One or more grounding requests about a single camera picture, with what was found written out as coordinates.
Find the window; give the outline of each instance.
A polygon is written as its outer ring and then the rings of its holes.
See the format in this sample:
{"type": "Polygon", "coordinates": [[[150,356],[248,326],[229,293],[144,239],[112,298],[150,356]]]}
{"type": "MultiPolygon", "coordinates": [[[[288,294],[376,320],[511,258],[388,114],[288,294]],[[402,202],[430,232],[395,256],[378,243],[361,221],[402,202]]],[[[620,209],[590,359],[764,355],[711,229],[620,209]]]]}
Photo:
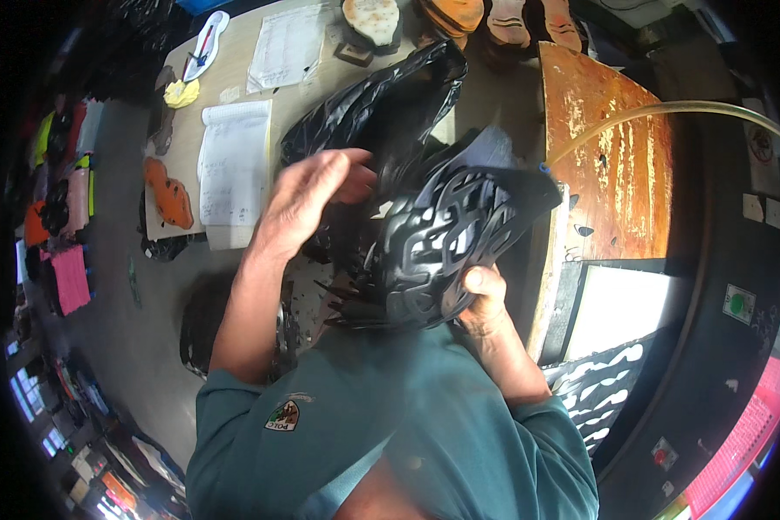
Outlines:
{"type": "Polygon", "coordinates": [[[11,390],[21,405],[26,420],[32,422],[35,416],[43,411],[43,398],[41,397],[41,384],[37,376],[29,377],[26,368],[17,371],[15,377],[9,380],[11,390]]]}
{"type": "Polygon", "coordinates": [[[61,434],[61,431],[58,428],[52,428],[52,430],[49,431],[49,435],[46,437],[56,448],[66,449],[66,439],[64,439],[64,436],[61,434]]]}
{"type": "Polygon", "coordinates": [[[6,359],[9,359],[11,356],[17,354],[18,350],[20,350],[20,348],[17,346],[17,341],[12,341],[6,347],[6,359]]]}
{"type": "Polygon", "coordinates": [[[52,442],[49,442],[49,439],[43,439],[41,445],[43,446],[43,451],[45,451],[46,454],[49,455],[49,458],[54,457],[55,454],[58,453],[58,450],[56,450],[55,447],[52,446],[52,442]]]}
{"type": "Polygon", "coordinates": [[[62,449],[66,449],[66,439],[64,439],[61,431],[53,426],[46,434],[45,439],[41,441],[43,451],[49,455],[49,458],[54,457],[62,449]]]}

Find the plastic tube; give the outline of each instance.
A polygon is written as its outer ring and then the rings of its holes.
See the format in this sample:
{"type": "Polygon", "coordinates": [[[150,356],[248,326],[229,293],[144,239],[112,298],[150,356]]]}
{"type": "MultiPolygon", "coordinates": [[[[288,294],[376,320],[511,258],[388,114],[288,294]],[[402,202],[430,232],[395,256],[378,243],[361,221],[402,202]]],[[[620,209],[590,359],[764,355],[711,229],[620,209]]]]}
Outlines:
{"type": "Polygon", "coordinates": [[[560,160],[562,156],[575,150],[579,146],[583,146],[586,144],[586,141],[592,139],[607,128],[620,125],[625,121],[637,119],[639,117],[653,116],[655,114],[670,114],[674,112],[710,112],[712,114],[725,114],[726,116],[740,117],[742,119],[750,120],[780,136],[780,125],[766,116],[759,114],[754,110],[749,110],[748,108],[738,107],[729,103],[721,103],[719,101],[666,101],[664,103],[656,103],[655,105],[624,110],[612,117],[607,117],[601,122],[595,123],[592,127],[584,130],[580,136],[552,151],[549,154],[549,157],[546,158],[546,162],[541,162],[541,171],[548,170],[548,168],[560,160]]]}

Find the concrete floor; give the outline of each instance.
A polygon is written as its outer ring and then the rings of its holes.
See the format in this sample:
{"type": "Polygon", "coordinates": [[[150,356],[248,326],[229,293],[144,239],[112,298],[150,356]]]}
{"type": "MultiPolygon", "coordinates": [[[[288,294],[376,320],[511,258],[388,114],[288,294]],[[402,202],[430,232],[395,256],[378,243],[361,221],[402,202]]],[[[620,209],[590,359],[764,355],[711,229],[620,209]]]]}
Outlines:
{"type": "Polygon", "coordinates": [[[116,410],[129,414],[185,469],[196,443],[195,397],[203,381],[179,361],[182,309],[199,276],[235,272],[242,251],[195,243],[166,264],[141,251],[136,227],[147,120],[146,110],[124,103],[110,101],[104,108],[95,150],[95,215],[86,229],[95,298],[57,320],[66,343],[58,348],[77,349],[116,410]],[[141,309],[130,291],[129,256],[141,309]]]}

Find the fingernail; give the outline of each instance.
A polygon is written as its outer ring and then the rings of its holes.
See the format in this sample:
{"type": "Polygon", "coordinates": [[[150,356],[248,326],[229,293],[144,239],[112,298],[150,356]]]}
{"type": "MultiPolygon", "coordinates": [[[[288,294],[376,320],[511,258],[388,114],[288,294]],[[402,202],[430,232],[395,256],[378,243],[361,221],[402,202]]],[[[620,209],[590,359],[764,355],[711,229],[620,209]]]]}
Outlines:
{"type": "Polygon", "coordinates": [[[472,269],[465,275],[465,285],[469,287],[479,287],[482,284],[482,273],[479,269],[472,269]]]}

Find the hand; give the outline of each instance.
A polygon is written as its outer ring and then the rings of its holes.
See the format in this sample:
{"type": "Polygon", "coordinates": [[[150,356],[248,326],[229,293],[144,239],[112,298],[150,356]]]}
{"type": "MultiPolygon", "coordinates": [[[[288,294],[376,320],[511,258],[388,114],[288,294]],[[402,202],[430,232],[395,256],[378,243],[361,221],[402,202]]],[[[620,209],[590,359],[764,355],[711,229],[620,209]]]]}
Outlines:
{"type": "Polygon", "coordinates": [[[356,204],[373,193],[376,174],[364,166],[366,150],[327,150],[296,162],[274,183],[254,233],[253,247],[288,261],[318,229],[330,201],[356,204]]]}
{"type": "Polygon", "coordinates": [[[477,265],[465,271],[462,286],[477,295],[474,302],[459,314],[468,333],[483,339],[510,326],[506,311],[506,281],[500,276],[497,265],[489,269],[477,265]]]}

